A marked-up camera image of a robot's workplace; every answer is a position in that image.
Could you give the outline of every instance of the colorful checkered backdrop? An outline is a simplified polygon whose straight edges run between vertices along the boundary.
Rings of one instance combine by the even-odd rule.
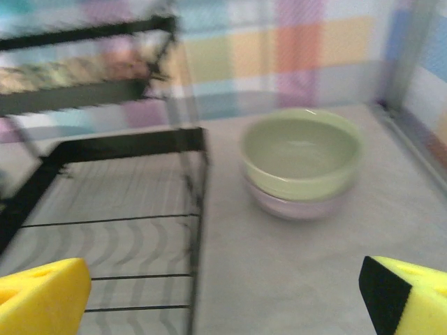
[[[131,20],[147,13],[153,0],[2,0],[0,31],[23,33]],[[197,96],[200,117],[218,119],[271,112],[279,107],[364,103],[380,98],[408,0],[179,0],[184,53],[168,62],[174,92]],[[125,53],[125,38],[78,52]],[[52,48],[1,56],[1,66],[59,60]],[[188,64],[190,76],[181,75]],[[18,118],[42,139],[118,131],[167,123],[160,102],[64,110]],[[15,140],[0,123],[0,140]]]
[[[412,133],[447,170],[447,0],[442,0],[404,101]]]

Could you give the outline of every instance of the metal frame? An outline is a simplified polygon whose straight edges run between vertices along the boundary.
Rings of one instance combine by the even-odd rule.
[[[96,84],[83,84],[74,87],[56,89],[42,89],[34,92],[0,95],[0,117],[5,117],[11,128],[17,133],[22,144],[34,158],[39,159],[38,167],[27,178],[22,187],[0,207],[0,256],[4,257],[5,251],[20,230],[42,230],[48,227],[70,227],[74,225],[94,225],[102,223],[117,223],[123,220],[145,220],[157,218],[182,217],[188,220],[185,243],[185,255],[189,255],[189,270],[181,273],[167,274],[126,274],[121,276],[97,276],[92,279],[93,284],[101,281],[143,281],[147,279],[162,278],[165,280],[164,289],[170,292],[173,278],[189,277],[189,303],[187,304],[158,304],[147,306],[119,306],[105,308],[88,308],[85,313],[107,313],[117,311],[144,311],[161,310],[161,321],[170,331],[172,325],[167,321],[170,309],[185,308],[188,310],[186,318],[185,334],[194,334],[194,320],[196,318],[197,296],[200,275],[200,251],[204,230],[205,195],[207,190],[207,175],[209,158],[206,147],[206,134],[198,123],[197,110],[190,110],[188,106],[191,124],[193,128],[184,128],[179,116],[175,101],[170,92],[162,96],[147,95],[146,91],[152,88],[153,80],[169,80],[161,71],[160,62],[169,51],[169,47],[176,43],[177,23],[176,17],[169,15],[153,15],[148,20],[122,24],[107,24],[101,27],[87,27],[71,31],[50,31],[32,36],[13,37],[8,40],[0,40],[0,51],[20,49],[24,47],[40,47],[55,43],[64,43],[83,39],[101,38],[119,34],[128,34],[134,37],[134,33],[148,30],[164,30],[169,33],[168,39],[156,52],[154,61],[147,63],[149,77],[132,80],[106,81]],[[59,144],[47,156],[41,155],[34,146],[32,139],[24,129],[14,120],[11,114],[24,112],[40,112],[41,110],[58,110],[68,107],[81,107],[119,103],[122,101],[134,101],[146,98],[161,99],[166,102],[170,126],[172,130],[143,133],[136,135],[120,135],[112,137],[98,137],[85,140],[65,141]],[[199,155],[199,166],[194,167],[191,153]],[[34,217],[42,204],[47,201],[47,195],[51,193],[54,185],[64,180],[60,175],[65,175],[77,180],[78,176],[71,174],[70,165],[86,162],[117,162],[122,159],[138,157],[159,157],[168,154],[179,156],[179,164],[182,169],[184,181],[185,203],[182,214],[169,213],[162,216],[132,216],[123,218],[118,215],[114,218],[91,219],[87,221],[70,222],[28,222]]]

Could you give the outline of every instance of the dish rack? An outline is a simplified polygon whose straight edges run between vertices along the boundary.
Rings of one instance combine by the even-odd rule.
[[[138,50],[139,33],[165,36],[150,59],[136,52],[105,70],[85,59],[72,73],[61,64],[3,69],[14,84],[1,83],[0,117],[38,163],[0,207],[0,276],[84,258],[92,291],[79,334],[194,334],[209,159],[196,109],[181,121],[163,70],[177,21],[163,6],[146,20],[0,40],[9,52],[127,36]],[[76,79],[83,70],[102,74]],[[145,99],[166,104],[169,130],[68,140],[48,155],[12,116]]]

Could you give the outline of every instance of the stacked bowls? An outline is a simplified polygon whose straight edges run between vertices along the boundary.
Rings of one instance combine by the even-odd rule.
[[[360,169],[358,128],[322,110],[287,109],[252,124],[242,138],[247,189],[262,208],[287,219],[330,215]]]

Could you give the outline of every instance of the rack shelf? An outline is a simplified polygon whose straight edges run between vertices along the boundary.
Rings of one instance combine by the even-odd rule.
[[[65,141],[42,155],[10,115],[145,98],[167,101],[168,94],[154,95],[152,84],[170,79],[161,62],[177,41],[176,22],[171,13],[0,40],[0,51],[9,51],[168,33],[151,59],[137,57],[146,66],[144,75],[120,80],[112,75],[68,87],[46,82],[37,91],[0,94],[0,117],[37,158],[34,172],[0,206],[0,276],[84,258],[92,292],[80,334],[194,334],[209,166],[205,131],[196,123],[197,111],[190,111],[192,127]],[[169,119],[181,119],[175,103],[166,106],[176,114]]]

